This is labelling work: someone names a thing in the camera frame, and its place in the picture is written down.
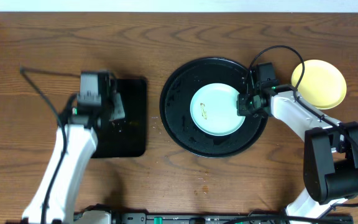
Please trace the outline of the light blue plate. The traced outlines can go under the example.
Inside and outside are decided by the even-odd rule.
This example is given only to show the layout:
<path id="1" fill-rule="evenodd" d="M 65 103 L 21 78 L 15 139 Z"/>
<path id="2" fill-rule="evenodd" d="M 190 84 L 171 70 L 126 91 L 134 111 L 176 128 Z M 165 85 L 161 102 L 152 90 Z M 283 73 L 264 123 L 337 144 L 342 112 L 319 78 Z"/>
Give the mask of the light blue plate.
<path id="1" fill-rule="evenodd" d="M 237 114 L 239 92 L 223 83 L 201 87 L 192 97 L 190 114 L 200 130 L 212 136 L 226 136 L 237 131 L 245 117 Z"/>

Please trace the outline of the yellow plate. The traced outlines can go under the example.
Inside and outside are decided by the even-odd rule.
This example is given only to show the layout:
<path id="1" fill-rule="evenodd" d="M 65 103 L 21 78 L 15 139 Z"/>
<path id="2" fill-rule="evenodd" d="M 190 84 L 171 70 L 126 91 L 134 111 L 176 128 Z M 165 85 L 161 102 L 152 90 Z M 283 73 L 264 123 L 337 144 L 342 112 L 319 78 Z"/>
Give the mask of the yellow plate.
<path id="1" fill-rule="evenodd" d="M 322 60 L 307 60 L 304 65 L 304 75 L 298 86 L 302 97 L 319 110 L 338 106 L 347 92 L 342 73 Z"/>

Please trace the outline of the yellow sponge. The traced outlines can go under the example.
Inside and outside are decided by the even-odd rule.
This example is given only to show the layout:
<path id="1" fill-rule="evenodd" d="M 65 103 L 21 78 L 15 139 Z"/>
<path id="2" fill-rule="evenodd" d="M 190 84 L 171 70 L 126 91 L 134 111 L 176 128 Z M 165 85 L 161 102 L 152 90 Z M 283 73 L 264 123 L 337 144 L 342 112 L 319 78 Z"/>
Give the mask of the yellow sponge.
<path id="1" fill-rule="evenodd" d="M 121 94 L 120 93 L 114 93 L 112 96 L 112 102 L 114 105 L 113 112 L 111 114 L 111 121 L 124 119 L 126 117 L 124 105 L 122 102 Z"/>

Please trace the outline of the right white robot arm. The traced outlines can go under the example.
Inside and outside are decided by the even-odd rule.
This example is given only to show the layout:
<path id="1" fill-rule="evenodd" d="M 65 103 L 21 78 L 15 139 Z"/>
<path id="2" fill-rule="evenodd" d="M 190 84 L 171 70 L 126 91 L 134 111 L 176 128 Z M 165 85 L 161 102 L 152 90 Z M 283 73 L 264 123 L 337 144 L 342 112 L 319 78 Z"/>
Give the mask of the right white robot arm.
<path id="1" fill-rule="evenodd" d="M 291 85 L 239 94 L 239 116 L 266 115 L 285 123 L 304 142 L 305 188 L 285 214 L 311 222 L 338 207 L 358 207 L 358 123 L 343 123 L 309 104 Z"/>

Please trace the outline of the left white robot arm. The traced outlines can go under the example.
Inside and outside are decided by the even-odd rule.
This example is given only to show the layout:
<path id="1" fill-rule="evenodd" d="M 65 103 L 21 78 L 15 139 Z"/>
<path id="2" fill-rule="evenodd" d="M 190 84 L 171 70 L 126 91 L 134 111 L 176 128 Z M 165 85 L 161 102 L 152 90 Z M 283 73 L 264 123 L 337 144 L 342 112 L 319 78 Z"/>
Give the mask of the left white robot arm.
<path id="1" fill-rule="evenodd" d="M 22 214 L 23 223 L 74 223 L 75 202 L 92 158 L 119 156 L 113 126 L 125 117 L 122 98 L 114 91 L 71 95 L 57 114 L 57 136 L 42 181 Z"/>

